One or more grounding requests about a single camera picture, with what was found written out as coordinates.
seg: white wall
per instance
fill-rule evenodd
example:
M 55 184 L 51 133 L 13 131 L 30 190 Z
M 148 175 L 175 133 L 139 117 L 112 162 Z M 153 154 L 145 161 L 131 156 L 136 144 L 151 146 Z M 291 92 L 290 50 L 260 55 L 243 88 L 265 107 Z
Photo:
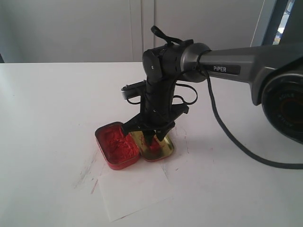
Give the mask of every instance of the white wall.
M 155 24 L 170 36 L 194 39 L 214 50 L 249 47 L 263 3 L 274 1 L 155 0 Z M 264 12 L 269 17 L 273 6 L 271 4 Z M 155 45 L 161 44 L 163 42 L 157 38 Z
M 142 54 L 141 29 L 131 28 L 131 21 L 141 28 L 140 0 L 2 3 L 27 62 L 133 61 L 135 51 Z M 134 49 L 132 36 L 140 37 Z
M 12 33 L 6 12 L 0 3 L 0 53 L 4 62 L 23 62 L 16 37 Z

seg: white sheet of paper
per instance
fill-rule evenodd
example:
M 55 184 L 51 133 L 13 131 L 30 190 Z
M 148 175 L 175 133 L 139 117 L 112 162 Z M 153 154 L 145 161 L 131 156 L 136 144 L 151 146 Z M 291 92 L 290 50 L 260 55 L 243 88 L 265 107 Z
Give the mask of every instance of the white sheet of paper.
M 173 195 L 160 164 L 144 160 L 102 174 L 98 184 L 111 222 Z

